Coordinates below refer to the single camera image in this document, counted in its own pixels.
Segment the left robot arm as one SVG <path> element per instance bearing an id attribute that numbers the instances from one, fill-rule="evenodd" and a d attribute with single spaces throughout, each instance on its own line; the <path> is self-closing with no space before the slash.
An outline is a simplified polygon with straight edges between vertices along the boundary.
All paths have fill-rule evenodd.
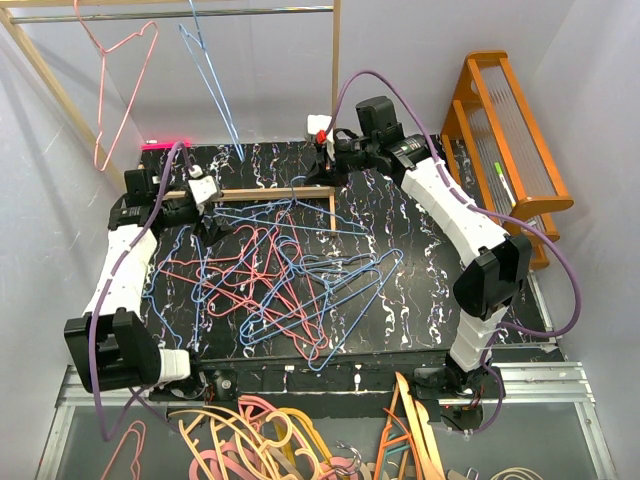
<path id="1" fill-rule="evenodd" d="M 218 183 L 197 165 L 188 172 L 185 193 L 163 200 L 157 198 L 155 170 L 124 174 L 126 191 L 110 209 L 108 250 L 96 290 L 83 315 L 64 328 L 87 392 L 171 383 L 182 397 L 194 399 L 205 390 L 207 376 L 192 365 L 189 352 L 159 347 L 140 318 L 149 264 L 163 231 L 192 225 L 207 246 L 225 234 L 204 222 L 206 206 L 222 196 Z"/>

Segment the light blue wire hanger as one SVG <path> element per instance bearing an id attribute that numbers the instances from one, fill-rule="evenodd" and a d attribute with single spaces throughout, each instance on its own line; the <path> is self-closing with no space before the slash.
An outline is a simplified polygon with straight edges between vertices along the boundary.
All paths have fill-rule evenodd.
<path id="1" fill-rule="evenodd" d="M 181 39 L 187 48 L 187 51 L 189 52 L 189 55 L 194 62 L 210 97 L 213 99 L 239 160 L 244 162 L 244 149 L 239 139 L 239 134 L 233 120 L 231 109 L 224 95 L 213 61 L 209 54 L 207 44 L 204 40 L 195 2 L 188 0 L 188 4 L 191 10 L 191 18 L 195 26 L 195 32 L 190 32 L 183 24 L 180 24 L 178 26 L 178 30 Z"/>

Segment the wooden hangers pile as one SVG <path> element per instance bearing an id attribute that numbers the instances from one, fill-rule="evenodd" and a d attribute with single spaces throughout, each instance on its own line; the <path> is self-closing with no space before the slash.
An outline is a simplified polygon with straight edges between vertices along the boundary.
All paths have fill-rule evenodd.
<path id="1" fill-rule="evenodd" d="M 395 479 L 479 479 L 479 472 L 469 468 L 465 474 L 444 468 L 434 428 L 426 407 L 410 393 L 406 378 L 395 373 L 391 403 L 385 408 L 373 479 L 388 479 L 390 458 L 399 458 Z"/>

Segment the pink plastic marker strip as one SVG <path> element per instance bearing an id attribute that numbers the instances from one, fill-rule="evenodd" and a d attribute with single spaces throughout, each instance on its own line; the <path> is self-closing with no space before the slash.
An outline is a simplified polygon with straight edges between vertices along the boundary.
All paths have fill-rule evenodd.
<path id="1" fill-rule="evenodd" d="M 142 151 L 156 151 L 156 150 L 166 150 L 171 149 L 173 146 L 178 145 L 179 147 L 190 148 L 192 144 L 186 140 L 178 140 L 172 142 L 156 142 L 156 143 L 145 143 L 141 146 Z"/>

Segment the metal hanging rod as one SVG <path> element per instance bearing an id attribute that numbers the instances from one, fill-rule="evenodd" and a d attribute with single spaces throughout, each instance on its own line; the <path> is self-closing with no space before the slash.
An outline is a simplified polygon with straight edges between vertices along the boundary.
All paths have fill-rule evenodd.
<path id="1" fill-rule="evenodd" d="M 193 10 L 188 11 L 163 11 L 163 12 L 133 12 L 95 15 L 47 15 L 47 16 L 19 16 L 10 19 L 15 25 L 21 24 L 47 24 L 47 23 L 71 23 L 71 22 L 106 22 L 125 20 L 156 20 L 178 19 L 195 17 L 240 17 L 263 15 L 288 15 L 288 14 L 333 14 L 335 9 L 330 5 L 322 6 L 293 6 L 293 7 L 269 7 L 269 8 L 243 8 L 222 10 Z"/>

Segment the orange wooden shelf rack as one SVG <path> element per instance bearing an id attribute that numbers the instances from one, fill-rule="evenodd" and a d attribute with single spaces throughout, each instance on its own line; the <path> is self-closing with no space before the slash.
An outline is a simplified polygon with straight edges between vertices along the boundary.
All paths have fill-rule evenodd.
<path id="1" fill-rule="evenodd" d="M 550 241 L 560 233 L 552 215 L 574 204 L 504 51 L 464 60 L 441 142 L 454 179 L 486 210 L 517 218 Z M 516 199 L 498 178 L 499 162 Z"/>

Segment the wooden clothes rack frame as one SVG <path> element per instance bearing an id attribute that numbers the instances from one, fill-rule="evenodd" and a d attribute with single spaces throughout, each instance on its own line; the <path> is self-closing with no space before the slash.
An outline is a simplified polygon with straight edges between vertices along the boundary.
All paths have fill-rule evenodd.
<path id="1" fill-rule="evenodd" d="M 140 84 L 142 82 L 143 76 L 146 72 L 146 68 L 148 66 L 151 54 L 154 51 L 158 32 L 157 32 L 157 24 L 153 20 L 149 20 L 147 23 L 141 27 L 140 31 L 134 31 L 129 36 L 125 37 L 119 43 L 116 43 L 113 47 L 104 48 L 100 42 L 95 38 L 90 29 L 86 26 L 87 22 L 80 21 L 79 23 L 86 31 L 89 39 L 97 48 L 100 53 L 101 58 L 101 70 L 100 70 L 100 84 L 99 84 L 99 95 L 98 95 L 98 135 L 94 135 L 93 131 L 89 127 L 88 123 L 85 121 L 83 115 L 80 113 L 73 100 L 64 89 L 62 84 L 56 78 L 52 70 L 50 69 L 48 63 L 40 54 L 39 50 L 35 47 L 31 38 L 25 31 L 22 29 L 20 25 L 11 24 L 9 22 L 10 19 L 13 19 L 15 16 L 10 11 L 11 8 L 17 7 L 29 7 L 29 8 L 45 8 L 45 7 L 61 7 L 61 6 L 71 6 L 73 7 L 74 14 L 80 16 L 79 12 L 79 1 L 1 1 L 1 24 L 4 26 L 8 34 L 11 36 L 17 47 L 23 53 L 25 58 L 28 60 L 30 65 L 33 67 L 36 74 L 40 77 L 40 79 L 44 82 L 45 86 L 48 88 L 49 92 L 53 95 L 53 98 L 58 102 L 59 107 L 61 107 L 62 111 L 67 115 L 68 119 L 71 121 L 71 124 L 76 128 L 77 132 L 80 134 L 80 137 L 84 139 L 85 142 L 88 142 L 88 145 L 93 145 L 93 160 L 94 167 L 98 169 L 100 172 L 107 171 L 109 175 L 109 180 L 112 185 L 115 186 L 116 189 L 123 191 L 124 189 L 124 181 L 121 178 L 121 173 L 116 169 L 113 165 L 110 164 L 111 156 L 113 154 L 114 145 L 117 145 L 119 138 L 121 136 L 122 130 L 126 124 L 127 119 L 130 116 L 131 108 L 134 100 L 136 99 Z M 340 29 L 341 29 L 341 11 L 342 11 L 342 1 L 333 1 L 333 6 L 335 12 L 332 14 L 332 69 L 331 69 L 331 112 L 338 107 L 339 103 L 339 60 L 340 60 Z M 100 140 L 103 136 L 103 127 L 102 127 L 102 108 L 103 108 L 103 96 L 104 96 L 104 78 L 106 75 L 106 58 L 107 55 L 113 53 L 118 48 L 132 40 L 133 38 L 141 37 L 148 28 L 153 27 L 155 30 L 154 36 L 152 37 L 152 41 L 148 50 L 147 57 L 145 57 L 145 63 L 141 69 L 141 73 L 138 76 L 137 83 L 135 84 L 135 88 L 132 93 L 132 99 L 127 104 L 125 109 L 123 120 L 121 121 L 120 126 L 115 135 L 114 143 L 108 152 L 105 152 L 104 148 L 100 144 Z M 269 200 L 271 197 L 267 194 L 280 192 L 281 195 L 287 192 L 286 188 L 280 189 L 253 189 L 251 192 L 249 190 L 230 190 L 228 193 L 225 193 L 225 200 L 234 200 L 234 201 L 250 201 L 250 200 Z M 295 187 L 293 192 L 289 191 L 292 195 L 296 195 L 300 199 L 322 199 L 326 198 L 329 202 L 329 212 L 331 215 L 336 214 L 336 193 L 335 187 Z"/>

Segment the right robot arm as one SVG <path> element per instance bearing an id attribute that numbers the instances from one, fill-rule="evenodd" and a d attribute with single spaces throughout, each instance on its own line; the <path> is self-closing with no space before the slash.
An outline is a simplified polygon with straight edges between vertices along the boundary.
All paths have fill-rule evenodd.
<path id="1" fill-rule="evenodd" d="M 393 102 L 373 97 L 356 106 L 362 132 L 333 129 L 329 115 L 310 115 L 306 137 L 317 156 L 305 184 L 344 186 L 351 173 L 375 169 L 416 201 L 459 254 L 462 274 L 453 286 L 460 319 L 443 367 L 415 372 L 428 392 L 466 397 L 480 390 L 487 375 L 490 340 L 527 277 L 532 245 L 476 212 L 476 204 L 453 180 L 426 136 L 408 136 Z"/>

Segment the green white pen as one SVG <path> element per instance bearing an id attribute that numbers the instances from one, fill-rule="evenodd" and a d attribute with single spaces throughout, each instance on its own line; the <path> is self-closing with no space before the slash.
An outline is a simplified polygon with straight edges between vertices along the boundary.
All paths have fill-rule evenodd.
<path id="1" fill-rule="evenodd" d="M 501 182 L 501 184 L 502 184 L 502 186 L 503 186 L 503 188 L 504 188 L 504 190 L 505 190 L 505 192 L 507 194 L 507 197 L 508 197 L 508 199 L 510 201 L 511 206 L 515 207 L 516 199 L 515 199 L 512 191 L 511 191 L 509 183 L 508 183 L 508 181 L 507 181 L 507 179 L 506 179 L 506 177 L 504 175 L 504 172 L 503 172 L 503 170 L 501 168 L 501 164 L 499 162 L 494 162 L 494 167 L 495 167 L 495 170 L 497 172 L 498 178 L 499 178 L 499 180 L 500 180 L 500 182 Z"/>

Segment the pile of plastic hangers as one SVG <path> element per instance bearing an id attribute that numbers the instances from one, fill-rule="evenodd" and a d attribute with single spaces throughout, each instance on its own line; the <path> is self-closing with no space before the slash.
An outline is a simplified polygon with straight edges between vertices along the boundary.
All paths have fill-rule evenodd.
<path id="1" fill-rule="evenodd" d="M 310 417 L 243 395 L 237 410 L 220 406 L 169 414 L 192 454 L 190 479 L 372 479 L 373 466 L 339 441 L 330 448 Z"/>

